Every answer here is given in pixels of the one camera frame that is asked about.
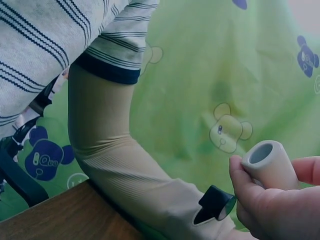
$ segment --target beige compression sleeve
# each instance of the beige compression sleeve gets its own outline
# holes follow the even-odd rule
[[[171,240],[223,240],[228,217],[199,225],[193,218],[203,193],[170,178],[130,136],[133,85],[72,66],[68,81],[69,137],[83,171],[126,212]]]

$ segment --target hand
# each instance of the hand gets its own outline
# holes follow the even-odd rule
[[[263,189],[230,158],[229,173],[238,199],[238,219],[260,240],[319,240],[320,186],[301,190]],[[320,185],[320,157],[292,162],[299,181]]]

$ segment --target finger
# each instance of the finger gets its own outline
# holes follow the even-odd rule
[[[244,209],[239,201],[236,203],[236,216],[249,231],[256,228],[256,220]]]
[[[320,185],[320,156],[298,158],[292,161],[299,181]]]
[[[255,201],[264,189],[252,182],[251,177],[241,165],[241,157],[232,156],[229,163],[229,174],[234,188],[235,196],[241,205],[248,211],[255,205]]]
[[[258,224],[258,221],[252,217],[240,202],[236,204],[236,215],[239,221],[250,231],[251,235],[259,240],[269,240],[263,228]]]

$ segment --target navy sleeve cuff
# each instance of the navy sleeve cuff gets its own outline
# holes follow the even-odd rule
[[[136,84],[140,76],[140,70],[129,70],[114,66],[85,52],[74,63],[99,78],[119,84]]]

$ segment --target roll of tape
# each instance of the roll of tape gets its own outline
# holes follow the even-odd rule
[[[265,189],[299,189],[291,161],[280,142],[259,142],[242,158],[245,171]]]

